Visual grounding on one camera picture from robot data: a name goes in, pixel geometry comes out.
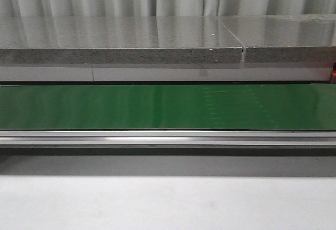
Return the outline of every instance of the conveyor belt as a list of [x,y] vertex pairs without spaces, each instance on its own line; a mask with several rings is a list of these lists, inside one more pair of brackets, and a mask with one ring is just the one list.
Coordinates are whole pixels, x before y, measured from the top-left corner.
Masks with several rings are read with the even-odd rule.
[[336,85],[1,86],[0,144],[336,146]]

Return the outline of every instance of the green conveyor belt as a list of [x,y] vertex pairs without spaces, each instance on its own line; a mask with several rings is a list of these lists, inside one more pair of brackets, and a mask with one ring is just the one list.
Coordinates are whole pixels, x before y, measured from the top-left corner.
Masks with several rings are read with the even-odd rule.
[[1,86],[1,130],[336,130],[336,85]]

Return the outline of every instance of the metal frame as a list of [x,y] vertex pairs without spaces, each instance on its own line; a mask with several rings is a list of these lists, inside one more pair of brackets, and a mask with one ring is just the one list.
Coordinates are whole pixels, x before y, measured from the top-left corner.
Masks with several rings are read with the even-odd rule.
[[336,148],[336,131],[0,131],[0,148]]

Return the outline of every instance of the aluminum rail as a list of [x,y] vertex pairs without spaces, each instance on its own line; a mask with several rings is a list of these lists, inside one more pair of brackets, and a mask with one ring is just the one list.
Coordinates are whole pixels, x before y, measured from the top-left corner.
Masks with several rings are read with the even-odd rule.
[[0,148],[336,148],[336,131],[0,131]]

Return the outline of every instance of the white floor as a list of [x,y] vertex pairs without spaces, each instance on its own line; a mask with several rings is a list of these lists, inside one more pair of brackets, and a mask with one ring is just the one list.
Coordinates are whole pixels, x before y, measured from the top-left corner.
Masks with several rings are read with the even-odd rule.
[[1,230],[335,226],[332,157],[15,156],[0,164]]

